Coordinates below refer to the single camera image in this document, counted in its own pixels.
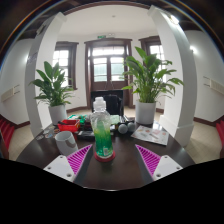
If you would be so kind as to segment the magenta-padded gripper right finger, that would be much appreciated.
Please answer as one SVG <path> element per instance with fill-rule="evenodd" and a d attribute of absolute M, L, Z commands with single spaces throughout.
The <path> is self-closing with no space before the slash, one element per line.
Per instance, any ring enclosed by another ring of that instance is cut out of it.
<path fill-rule="evenodd" d="M 159 156 L 140 145 L 135 147 L 137 162 L 145 185 L 182 169 L 182 166 L 168 155 Z"/>

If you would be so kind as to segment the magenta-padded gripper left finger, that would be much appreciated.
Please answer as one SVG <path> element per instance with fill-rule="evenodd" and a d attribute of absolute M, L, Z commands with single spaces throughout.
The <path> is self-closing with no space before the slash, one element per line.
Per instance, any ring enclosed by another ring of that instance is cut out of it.
<path fill-rule="evenodd" d="M 69 156 L 59 155 L 44 170 L 77 185 L 82 185 L 92 156 L 93 147 L 87 145 Z"/>

